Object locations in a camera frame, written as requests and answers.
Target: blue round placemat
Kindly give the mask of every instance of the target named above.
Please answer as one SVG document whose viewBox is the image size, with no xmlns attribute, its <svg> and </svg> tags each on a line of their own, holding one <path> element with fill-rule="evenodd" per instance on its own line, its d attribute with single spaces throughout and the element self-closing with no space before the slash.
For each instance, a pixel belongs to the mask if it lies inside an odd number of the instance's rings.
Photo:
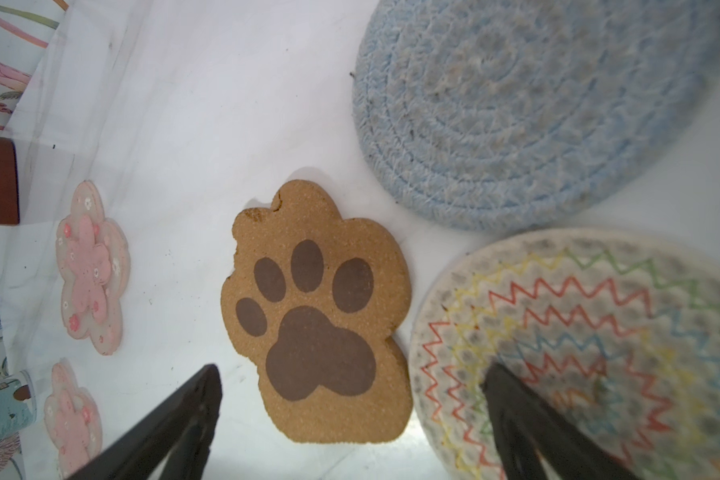
<svg viewBox="0 0 720 480">
<path fill-rule="evenodd" d="M 515 230 L 638 175 L 719 72 L 720 0 L 381 0 L 355 126 L 403 205 Z"/>
</svg>

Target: brown paw print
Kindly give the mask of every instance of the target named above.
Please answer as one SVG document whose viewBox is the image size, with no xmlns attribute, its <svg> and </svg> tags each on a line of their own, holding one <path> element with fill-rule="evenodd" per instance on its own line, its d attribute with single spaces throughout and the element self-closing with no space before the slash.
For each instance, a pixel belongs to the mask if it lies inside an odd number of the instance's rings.
<svg viewBox="0 0 720 480">
<path fill-rule="evenodd" d="M 235 271 L 222 314 L 259 371 L 275 425 L 298 442 L 386 442 L 411 414 L 405 358 L 392 334 L 408 312 L 408 269 L 394 238 L 343 220 L 312 182 L 235 219 Z"/>
</svg>

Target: teal can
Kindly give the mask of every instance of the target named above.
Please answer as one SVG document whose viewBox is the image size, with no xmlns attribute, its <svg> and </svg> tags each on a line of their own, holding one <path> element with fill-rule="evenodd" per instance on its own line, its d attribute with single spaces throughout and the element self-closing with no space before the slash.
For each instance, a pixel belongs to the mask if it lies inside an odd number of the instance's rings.
<svg viewBox="0 0 720 480">
<path fill-rule="evenodd" d="M 0 440 L 31 425 L 37 414 L 38 405 L 27 372 L 0 379 Z"/>
</svg>

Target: pink coaster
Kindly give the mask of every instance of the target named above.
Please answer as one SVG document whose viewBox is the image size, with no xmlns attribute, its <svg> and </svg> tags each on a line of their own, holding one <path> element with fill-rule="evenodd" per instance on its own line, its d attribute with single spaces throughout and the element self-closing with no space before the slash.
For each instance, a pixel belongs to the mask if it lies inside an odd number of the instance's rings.
<svg viewBox="0 0 720 480">
<path fill-rule="evenodd" d="M 61 318 L 67 333 L 74 339 L 89 336 L 99 353 L 112 355 L 123 337 L 120 296 L 128 283 L 130 257 L 120 228 L 104 218 L 94 184 L 77 186 L 56 237 L 56 261 L 64 278 Z"/>
<path fill-rule="evenodd" d="M 101 417 L 94 400 L 77 388 L 61 363 L 51 371 L 54 392 L 45 401 L 45 427 L 59 449 L 59 470 L 66 478 L 101 452 Z"/>
</svg>

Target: white tabletop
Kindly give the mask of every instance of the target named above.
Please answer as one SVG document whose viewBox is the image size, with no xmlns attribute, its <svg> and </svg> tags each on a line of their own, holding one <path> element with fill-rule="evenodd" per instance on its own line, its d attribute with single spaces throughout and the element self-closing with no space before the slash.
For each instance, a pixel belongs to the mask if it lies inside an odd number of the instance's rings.
<svg viewBox="0 0 720 480">
<path fill-rule="evenodd" d="M 205 478 L 446 478 L 412 420 L 377 446 L 301 445 L 267 417 L 256 369 L 230 343 L 220 290 L 235 216 L 291 178 L 400 243 L 413 318 L 438 274 L 499 238 L 449 230 L 395 204 L 362 158 L 349 73 L 375 0 L 77 0 L 7 128 L 22 225 L 0 227 L 0 312 L 10 368 L 67 358 L 99 405 L 104 446 L 203 364 L 224 397 Z M 54 233 L 78 183 L 96 183 L 130 245 L 125 333 L 112 357 L 68 337 Z M 720 82 L 682 139 L 621 192 L 558 225 L 618 226 L 720 262 Z M 28 475 L 56 477 L 44 427 L 21 436 Z"/>
</svg>

